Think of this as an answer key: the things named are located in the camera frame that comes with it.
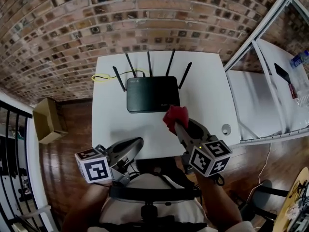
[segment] white cable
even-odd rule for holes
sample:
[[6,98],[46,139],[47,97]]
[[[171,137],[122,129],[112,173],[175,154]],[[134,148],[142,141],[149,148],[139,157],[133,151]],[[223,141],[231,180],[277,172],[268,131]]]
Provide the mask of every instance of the white cable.
[[256,186],[256,187],[254,187],[254,188],[252,188],[252,190],[251,190],[251,192],[250,192],[250,194],[249,194],[249,196],[248,196],[248,198],[247,198],[247,202],[248,202],[248,200],[249,200],[249,198],[250,198],[251,193],[253,192],[253,190],[256,189],[257,187],[259,187],[260,185],[262,185],[262,184],[261,184],[261,180],[260,180],[260,175],[261,175],[261,173],[263,172],[263,170],[265,169],[265,167],[266,167],[266,165],[267,165],[267,161],[268,161],[268,157],[269,157],[270,151],[271,151],[271,143],[270,143],[270,147],[269,147],[269,152],[268,152],[267,157],[266,157],[265,165],[264,165],[264,167],[262,168],[262,170],[261,170],[261,172],[260,172],[260,174],[259,174],[259,176],[258,176],[259,185]]

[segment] wooden floor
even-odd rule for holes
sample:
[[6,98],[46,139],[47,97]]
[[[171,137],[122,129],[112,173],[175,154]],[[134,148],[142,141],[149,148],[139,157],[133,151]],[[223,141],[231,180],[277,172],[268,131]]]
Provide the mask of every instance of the wooden floor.
[[[74,153],[91,147],[92,103],[63,105],[63,112],[69,134],[52,144],[40,146],[45,192],[60,222],[88,186],[79,172]],[[269,144],[235,147],[222,174],[225,178],[224,189],[227,192],[233,190],[247,199],[251,189],[258,185],[258,174],[265,164],[269,147]],[[288,190],[305,166],[309,166],[307,138],[273,143],[268,164],[260,178],[261,181],[271,180],[274,188]],[[265,209],[276,213],[283,200],[282,197],[272,196]],[[256,216],[253,225],[259,227],[263,222],[263,218]]]

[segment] brick wall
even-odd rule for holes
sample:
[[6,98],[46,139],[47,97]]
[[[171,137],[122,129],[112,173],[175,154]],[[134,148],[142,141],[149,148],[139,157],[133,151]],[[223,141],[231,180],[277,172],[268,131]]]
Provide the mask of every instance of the brick wall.
[[98,56],[219,53],[241,46],[275,0],[0,0],[0,88],[26,103],[92,96]]
[[[299,1],[309,10],[309,0]],[[309,49],[309,25],[296,8],[289,4],[261,38],[295,56]],[[309,64],[305,64],[304,67],[306,73],[309,74]],[[262,66],[254,49],[244,55],[232,69],[263,73]]]

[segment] black router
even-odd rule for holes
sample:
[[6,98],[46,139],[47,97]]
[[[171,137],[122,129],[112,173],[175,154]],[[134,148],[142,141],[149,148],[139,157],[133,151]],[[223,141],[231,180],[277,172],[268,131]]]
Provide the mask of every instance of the black router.
[[150,55],[147,50],[149,77],[137,77],[131,64],[130,58],[126,53],[126,58],[131,67],[133,76],[126,81],[126,88],[123,85],[118,70],[112,67],[115,71],[120,86],[126,92],[126,108],[132,113],[155,113],[165,112],[169,109],[170,105],[180,106],[179,93],[183,82],[190,70],[192,63],[190,62],[184,72],[180,85],[177,85],[175,76],[169,76],[170,66],[175,54],[173,49],[172,55],[169,60],[169,66],[165,76],[153,76],[150,64]]

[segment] water bottle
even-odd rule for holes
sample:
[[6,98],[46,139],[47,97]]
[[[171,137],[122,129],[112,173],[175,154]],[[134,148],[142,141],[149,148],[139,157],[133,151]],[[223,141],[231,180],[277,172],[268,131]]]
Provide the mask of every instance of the water bottle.
[[296,102],[300,107],[309,109],[309,80],[303,64],[309,62],[308,50],[298,54],[290,61],[292,67],[292,83],[296,89]]

